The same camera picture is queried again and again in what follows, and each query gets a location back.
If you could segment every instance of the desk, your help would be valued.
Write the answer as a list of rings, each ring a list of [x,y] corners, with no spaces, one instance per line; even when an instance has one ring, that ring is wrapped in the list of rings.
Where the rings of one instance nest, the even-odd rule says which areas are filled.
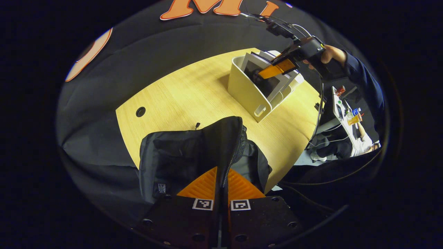
[[[287,174],[314,132],[319,93],[304,81],[257,123],[227,91],[231,59],[251,51],[259,52],[243,49],[187,65],[148,85],[116,110],[120,132],[137,168],[140,143],[147,134],[193,130],[197,122],[203,128],[224,117],[240,116],[248,139],[258,145],[273,169],[265,192]],[[137,117],[142,106],[146,113]]]
[[[352,126],[348,125],[348,120],[345,117],[345,110],[346,109],[352,109],[351,106],[348,104],[348,102],[346,102],[345,100],[341,101],[338,96],[335,94],[336,88],[332,87],[332,98],[333,98],[333,104],[332,104],[332,111],[335,115],[336,118],[332,119],[331,121],[324,123],[323,125],[319,126],[317,128],[317,133],[319,134],[321,132],[324,132],[326,130],[329,130],[331,128],[333,128],[334,126],[337,125],[342,125],[342,127],[345,129],[346,133],[349,135],[349,139],[351,140],[352,143],[352,153],[354,153],[354,150],[356,147],[358,147],[358,144],[360,143],[360,141],[358,140],[358,138],[356,139],[352,133]],[[342,111],[342,115],[343,115],[343,120],[340,118],[339,115],[339,109],[337,108],[337,105],[340,106],[341,111]]]

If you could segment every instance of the black bag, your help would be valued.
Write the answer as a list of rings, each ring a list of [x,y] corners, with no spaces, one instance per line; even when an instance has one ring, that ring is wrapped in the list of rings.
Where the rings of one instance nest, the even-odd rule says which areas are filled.
[[[272,171],[258,146],[247,139],[241,117],[226,117],[203,129],[154,132],[140,146],[140,190],[155,203],[176,195],[193,180],[217,166],[216,188],[227,185],[230,168],[264,192]]]

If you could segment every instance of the hand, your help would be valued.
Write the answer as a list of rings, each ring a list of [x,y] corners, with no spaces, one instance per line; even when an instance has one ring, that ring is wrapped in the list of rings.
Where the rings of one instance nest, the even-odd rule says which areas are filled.
[[[336,59],[342,67],[345,67],[346,62],[346,53],[343,50],[338,49],[333,46],[325,45],[326,50],[322,54],[322,62],[327,64],[331,61],[332,58]],[[307,61],[303,60],[305,64],[309,64],[309,69],[314,69],[314,67]]]

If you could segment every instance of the zipper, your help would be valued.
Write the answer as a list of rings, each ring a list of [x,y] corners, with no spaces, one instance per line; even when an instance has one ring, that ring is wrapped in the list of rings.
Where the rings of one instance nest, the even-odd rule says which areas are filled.
[[[236,156],[238,155],[238,151],[240,150],[240,140],[241,140],[242,132],[243,132],[243,122],[241,124],[240,131],[239,131],[239,133],[237,135],[237,140],[236,140],[236,145],[235,145],[234,153],[232,154],[231,161],[229,162],[229,166],[226,169],[225,177],[223,177],[223,184],[221,185],[222,188],[224,188],[225,185],[226,185],[226,181],[228,180],[229,169],[231,169],[232,162],[234,161],[234,158],[236,158]]]

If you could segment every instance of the white shirt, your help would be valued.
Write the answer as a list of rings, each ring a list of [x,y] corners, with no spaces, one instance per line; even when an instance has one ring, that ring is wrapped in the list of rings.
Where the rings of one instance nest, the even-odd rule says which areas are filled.
[[[358,146],[354,148],[355,150],[353,151],[351,156],[363,155],[373,144],[371,138],[368,136],[367,133],[362,138],[358,138],[357,141],[359,142]]]

